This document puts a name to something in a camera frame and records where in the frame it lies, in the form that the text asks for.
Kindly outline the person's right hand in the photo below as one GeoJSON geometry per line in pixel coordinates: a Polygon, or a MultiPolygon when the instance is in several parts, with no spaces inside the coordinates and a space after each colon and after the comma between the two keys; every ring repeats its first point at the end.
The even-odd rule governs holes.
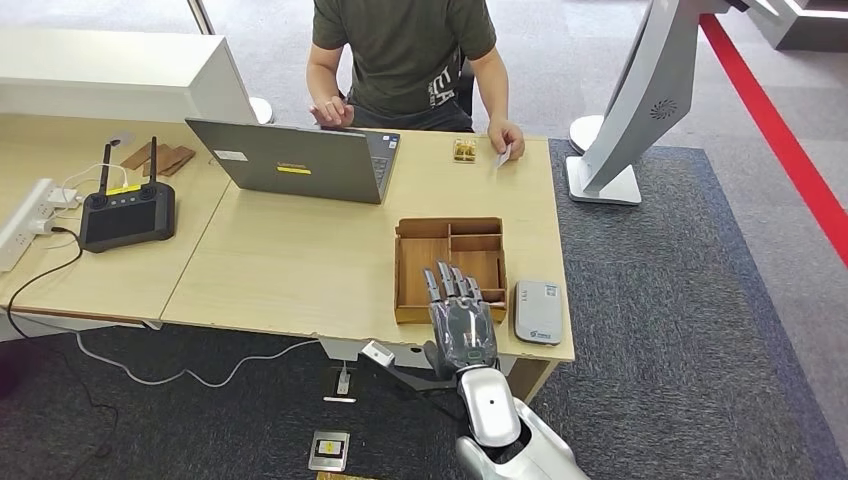
{"type": "Polygon", "coordinates": [[[354,119],[354,107],[345,103],[340,97],[333,96],[323,103],[317,102],[310,108],[310,113],[316,123],[326,128],[347,128],[354,119]]]}

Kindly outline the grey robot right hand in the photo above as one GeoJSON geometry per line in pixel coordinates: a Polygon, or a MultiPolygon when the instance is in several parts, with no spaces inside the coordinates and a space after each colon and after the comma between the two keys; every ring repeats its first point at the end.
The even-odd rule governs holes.
{"type": "Polygon", "coordinates": [[[475,278],[443,261],[423,270],[434,339],[424,344],[427,361],[441,380],[497,361],[495,325],[475,278]]]}

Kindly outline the person's left hand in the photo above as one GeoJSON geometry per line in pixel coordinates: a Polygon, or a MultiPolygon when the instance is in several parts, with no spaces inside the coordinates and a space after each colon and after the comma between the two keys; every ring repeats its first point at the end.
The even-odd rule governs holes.
{"type": "Polygon", "coordinates": [[[518,160],[525,150],[522,130],[510,120],[493,116],[488,125],[488,137],[495,152],[507,160],[518,160]]]}

